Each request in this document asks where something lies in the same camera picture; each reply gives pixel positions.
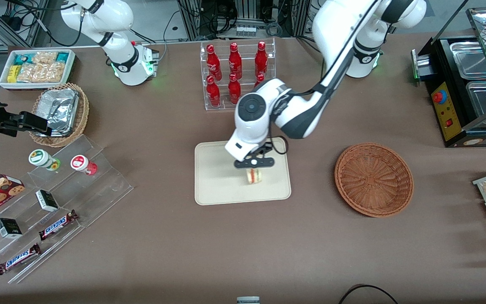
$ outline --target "table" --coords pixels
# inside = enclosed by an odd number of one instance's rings
[[[289,141],[288,200],[220,206],[194,201],[194,147],[234,129],[233,112],[204,110],[199,43],[170,44],[158,77],[138,87],[113,76],[100,48],[76,48],[85,133],[135,190],[20,284],[0,277],[0,303],[330,304],[358,283],[402,303],[486,303],[486,209],[471,184],[486,176],[486,148],[444,148],[426,89],[410,83],[409,52],[429,36],[388,37],[372,74],[345,78],[314,133]],[[316,83],[320,55],[276,41],[277,76],[300,92]],[[0,100],[27,110],[38,94]],[[415,193],[397,216],[360,215],[335,188],[336,158],[367,141],[411,168]],[[0,135],[0,173],[30,171],[38,147],[27,133]],[[388,300],[359,290],[345,303],[365,301]]]

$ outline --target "red bottle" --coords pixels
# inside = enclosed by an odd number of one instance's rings
[[[267,53],[266,53],[266,43],[264,41],[258,42],[258,52],[256,52],[256,57],[254,58],[255,69],[254,73],[256,77],[260,73],[266,75],[267,72]]]
[[[206,86],[206,91],[208,91],[208,98],[210,100],[211,106],[214,108],[220,107],[220,91],[218,85],[215,83],[215,79],[208,75],[206,78],[208,81],[208,86]]]
[[[228,91],[230,92],[230,101],[237,104],[241,96],[241,85],[235,73],[230,74],[230,83],[228,83]]]
[[[220,71],[219,57],[215,54],[215,48],[212,44],[209,44],[206,50],[208,51],[208,70],[210,75],[213,75],[215,80],[220,81],[222,79],[222,73]]]
[[[238,44],[230,43],[230,57],[228,58],[230,64],[230,73],[235,73],[238,79],[243,77],[243,64],[241,63],[241,55],[238,51]]]
[[[256,88],[257,85],[262,83],[265,79],[265,76],[262,73],[259,73],[258,76],[256,76],[256,83],[254,84],[254,88]]]

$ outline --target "small black box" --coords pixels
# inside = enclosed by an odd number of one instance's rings
[[[39,201],[40,207],[48,212],[55,212],[59,208],[56,200],[52,196],[52,193],[46,190],[39,190],[35,192],[37,195],[37,200]]]
[[[18,223],[13,219],[0,218],[0,233],[6,239],[17,239],[22,236]]]

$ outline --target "aluminum foil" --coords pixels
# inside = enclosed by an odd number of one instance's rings
[[[79,93],[73,89],[44,92],[35,115],[48,120],[53,137],[66,137],[73,132]]]

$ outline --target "woven basket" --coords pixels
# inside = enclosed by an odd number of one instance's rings
[[[335,183],[353,209],[372,217],[399,213],[413,195],[413,177],[405,161],[373,143],[356,144],[341,154]]]
[[[30,132],[29,135],[37,144],[42,144],[43,146],[49,146],[52,148],[64,147],[75,141],[76,138],[79,138],[79,136],[84,132],[85,125],[87,124],[87,115],[89,115],[89,101],[87,100],[87,96],[85,96],[84,91],[82,91],[79,86],[73,83],[65,83],[50,88],[50,90],[62,89],[73,89],[80,94],[80,99],[78,100],[78,109],[76,109],[76,117],[73,125],[73,133],[71,133],[71,135],[68,137],[42,137],[34,135]],[[33,113],[37,111],[39,100],[41,100],[40,96],[37,98],[35,105],[33,105]]]

